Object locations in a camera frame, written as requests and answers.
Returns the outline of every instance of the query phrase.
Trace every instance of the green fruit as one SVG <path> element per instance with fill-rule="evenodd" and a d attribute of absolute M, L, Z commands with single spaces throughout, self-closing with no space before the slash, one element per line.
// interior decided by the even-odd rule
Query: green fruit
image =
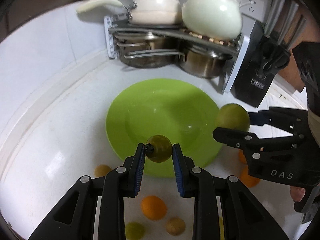
<path fill-rule="evenodd" d="M 224 240 L 223 219 L 219 217 L 220 240 Z"/>
<path fill-rule="evenodd" d="M 146 142 L 146 156 L 155 163 L 165 162 L 172 155 L 172 144 L 163 135 L 154 135 Z"/>
<path fill-rule="evenodd" d="M 125 237 L 128 240 L 139 240 L 145 233 L 144 226 L 138 222 L 130 222 L 125 226 Z"/>
<path fill-rule="evenodd" d="M 219 110 L 216 125 L 217 127 L 247 132 L 250 128 L 250 117 L 242 106 L 227 104 Z"/>

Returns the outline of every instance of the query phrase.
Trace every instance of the electrical outlet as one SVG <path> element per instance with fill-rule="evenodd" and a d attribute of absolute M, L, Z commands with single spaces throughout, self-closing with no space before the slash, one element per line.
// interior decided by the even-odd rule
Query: electrical outlet
<path fill-rule="evenodd" d="M 252 4 L 241 7 L 242 4 L 249 2 L 252 2 Z M 264 2 L 261 0 L 241 0 L 240 12 L 262 22 L 264 19 Z"/>

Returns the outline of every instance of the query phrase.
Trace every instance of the dish rack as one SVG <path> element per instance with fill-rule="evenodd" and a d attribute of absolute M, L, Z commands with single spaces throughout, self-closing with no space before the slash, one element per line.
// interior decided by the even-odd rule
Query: dish rack
<path fill-rule="evenodd" d="M 250 38 L 240 34 L 233 42 L 223 42 L 210 37 L 192 33 L 182 26 L 133 26 L 128 23 L 126 15 L 113 15 L 104 17 L 106 43 L 108 55 L 112 59 L 119 58 L 118 47 L 114 40 L 114 32 L 137 32 L 137 33 L 153 33 L 159 36 L 168 36 L 185 40 L 193 43 L 198 43 L 206 46 L 209 49 L 219 51 L 221 53 L 233 56 L 232 65 L 226 68 L 222 76 L 221 93 L 229 92 L 239 72 L 240 66 L 248 49 Z"/>

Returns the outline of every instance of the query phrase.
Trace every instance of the small orange fruit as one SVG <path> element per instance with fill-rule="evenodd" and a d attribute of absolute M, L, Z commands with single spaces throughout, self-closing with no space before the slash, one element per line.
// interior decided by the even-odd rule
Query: small orange fruit
<path fill-rule="evenodd" d="M 248 171 L 248 166 L 245 166 L 241 172 L 240 180 L 246 185 L 246 187 L 254 187 L 260 182 L 260 179 L 250 176 Z"/>
<path fill-rule="evenodd" d="M 157 196 L 148 196 L 141 201 L 141 210 L 150 220 L 160 220 L 167 213 L 167 206 Z"/>
<path fill-rule="evenodd" d="M 239 150 L 238 156 L 239 156 L 239 161 L 240 161 L 241 163 L 247 164 L 247 160 L 245 159 L 245 156 L 244 156 L 242 150 Z"/>

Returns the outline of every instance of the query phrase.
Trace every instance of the white tile wall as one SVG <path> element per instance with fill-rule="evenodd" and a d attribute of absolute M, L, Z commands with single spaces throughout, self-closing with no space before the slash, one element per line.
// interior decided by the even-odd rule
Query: white tile wall
<path fill-rule="evenodd" d="M 105 49 L 103 21 L 81 21 L 75 4 L 26 23 L 0 44 L 0 133 L 48 78 L 94 50 Z"/>

